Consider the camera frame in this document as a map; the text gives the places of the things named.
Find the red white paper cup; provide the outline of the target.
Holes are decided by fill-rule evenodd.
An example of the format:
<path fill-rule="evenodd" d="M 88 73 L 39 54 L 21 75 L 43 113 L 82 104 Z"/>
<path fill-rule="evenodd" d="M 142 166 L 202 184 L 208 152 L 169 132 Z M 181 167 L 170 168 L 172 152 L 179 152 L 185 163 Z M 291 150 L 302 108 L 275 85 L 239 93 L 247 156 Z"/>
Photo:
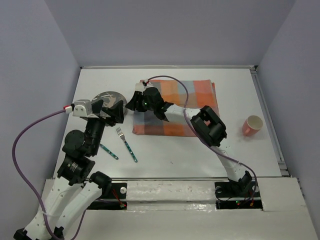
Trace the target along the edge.
<path fill-rule="evenodd" d="M 263 128 L 263 120 L 257 115 L 250 115 L 242 126 L 242 134 L 251 137 Z"/>

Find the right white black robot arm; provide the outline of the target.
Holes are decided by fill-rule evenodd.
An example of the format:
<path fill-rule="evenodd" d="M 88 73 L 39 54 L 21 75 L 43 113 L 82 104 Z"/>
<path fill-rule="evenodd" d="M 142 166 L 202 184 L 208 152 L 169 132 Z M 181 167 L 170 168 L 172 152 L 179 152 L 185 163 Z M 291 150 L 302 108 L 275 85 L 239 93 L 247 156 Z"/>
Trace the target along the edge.
<path fill-rule="evenodd" d="M 135 112 L 153 112 L 162 121 L 186 123 L 193 133 L 217 155 L 223 165 L 229 186 L 227 191 L 234 196 L 246 193 L 252 182 L 252 176 L 243 164 L 232 159 L 222 148 L 222 141 L 227 138 L 226 125 L 209 106 L 186 108 L 165 101 L 156 87 L 136 84 L 131 100 L 125 106 Z"/>

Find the fork with teal handle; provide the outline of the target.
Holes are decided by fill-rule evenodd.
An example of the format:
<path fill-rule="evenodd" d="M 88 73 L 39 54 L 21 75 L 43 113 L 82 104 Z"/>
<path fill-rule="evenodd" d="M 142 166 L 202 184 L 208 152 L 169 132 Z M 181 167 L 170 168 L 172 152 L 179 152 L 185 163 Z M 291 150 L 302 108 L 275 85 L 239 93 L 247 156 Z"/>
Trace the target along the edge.
<path fill-rule="evenodd" d="M 132 151 L 130 145 L 128 144 L 128 142 L 127 142 L 127 140 L 126 140 L 126 138 L 125 138 L 125 134 L 122 132 L 122 130 L 121 130 L 120 127 L 117 127 L 117 128 L 116 128 L 116 133 L 117 133 L 117 135 L 119 136 L 119 138 L 123 141 L 123 143 L 124 143 L 124 145 L 126 146 L 128 152 L 130 153 L 133 161 L 134 161 L 135 163 L 137 163 L 137 162 L 138 162 L 138 159 L 137 159 L 137 157 L 135 156 L 134 152 Z"/>

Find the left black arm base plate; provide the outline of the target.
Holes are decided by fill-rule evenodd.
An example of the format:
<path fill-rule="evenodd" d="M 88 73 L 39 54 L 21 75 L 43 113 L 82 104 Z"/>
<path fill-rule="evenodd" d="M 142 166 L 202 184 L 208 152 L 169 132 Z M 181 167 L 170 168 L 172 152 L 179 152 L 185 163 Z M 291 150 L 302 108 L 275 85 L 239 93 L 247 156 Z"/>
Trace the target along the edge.
<path fill-rule="evenodd" d="M 112 182 L 110 190 L 105 190 L 102 195 L 93 201 L 88 210 L 125 211 L 127 209 L 127 187 L 124 181 Z"/>

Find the dark round deer plate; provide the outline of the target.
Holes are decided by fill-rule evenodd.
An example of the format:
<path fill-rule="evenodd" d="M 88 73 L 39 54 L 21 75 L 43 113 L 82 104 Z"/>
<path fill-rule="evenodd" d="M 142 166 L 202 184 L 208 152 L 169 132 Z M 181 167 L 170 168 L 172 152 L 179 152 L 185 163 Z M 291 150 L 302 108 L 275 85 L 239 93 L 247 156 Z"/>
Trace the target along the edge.
<path fill-rule="evenodd" d="M 105 108 L 110 108 L 119 101 L 123 101 L 123 115 L 126 116 L 128 111 L 125 107 L 125 105 L 127 104 L 127 99 L 121 93 L 116 91 L 105 91 L 96 95 L 92 99 L 91 103 L 93 104 L 99 100 L 103 100 L 103 107 Z"/>

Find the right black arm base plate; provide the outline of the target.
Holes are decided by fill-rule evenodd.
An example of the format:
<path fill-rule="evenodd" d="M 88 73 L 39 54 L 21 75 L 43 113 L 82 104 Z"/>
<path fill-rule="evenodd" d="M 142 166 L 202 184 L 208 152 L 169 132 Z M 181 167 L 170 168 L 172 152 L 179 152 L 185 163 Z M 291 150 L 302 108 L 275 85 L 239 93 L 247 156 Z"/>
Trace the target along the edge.
<path fill-rule="evenodd" d="M 234 193 L 228 181 L 215 182 L 214 187 L 217 210 L 263 209 L 259 186 L 255 181 L 242 193 Z"/>

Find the orange grey checkered cloth napkin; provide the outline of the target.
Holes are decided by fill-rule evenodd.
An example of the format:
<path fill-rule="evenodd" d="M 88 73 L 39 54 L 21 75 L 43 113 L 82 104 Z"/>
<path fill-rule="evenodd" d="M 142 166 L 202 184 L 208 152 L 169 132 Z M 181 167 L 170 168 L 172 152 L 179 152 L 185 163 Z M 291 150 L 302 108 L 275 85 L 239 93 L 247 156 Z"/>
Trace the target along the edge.
<path fill-rule="evenodd" d="M 171 115 L 165 121 L 158 119 L 152 111 L 135 111 L 132 132 L 136 135 L 194 137 L 195 134 L 183 116 L 184 105 L 189 118 L 204 106 L 211 107 L 219 115 L 215 83 L 209 79 L 183 80 L 181 83 L 169 79 L 152 79 L 149 83 L 158 89 L 164 101 L 177 106 L 178 115 Z"/>

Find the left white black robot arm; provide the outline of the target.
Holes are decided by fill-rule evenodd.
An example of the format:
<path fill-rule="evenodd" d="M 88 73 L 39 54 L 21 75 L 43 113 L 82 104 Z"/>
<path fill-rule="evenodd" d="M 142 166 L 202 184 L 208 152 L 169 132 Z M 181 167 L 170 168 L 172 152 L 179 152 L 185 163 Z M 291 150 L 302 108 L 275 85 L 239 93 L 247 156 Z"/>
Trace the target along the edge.
<path fill-rule="evenodd" d="M 104 107 L 103 100 L 77 100 L 27 126 L 30 129 L 59 114 L 72 114 L 86 120 L 84 131 L 72 130 L 65 136 L 62 147 L 65 157 L 45 200 L 19 168 L 16 147 L 26 129 L 18 134 L 11 150 L 12 160 L 18 174 L 35 193 L 40 209 L 26 227 L 14 233 L 15 240 L 61 240 L 69 223 L 93 201 L 110 194 L 111 178 L 100 171 L 91 173 L 95 162 L 90 158 L 98 154 L 105 127 L 123 123 L 123 106 L 122 100 L 112 107 Z"/>

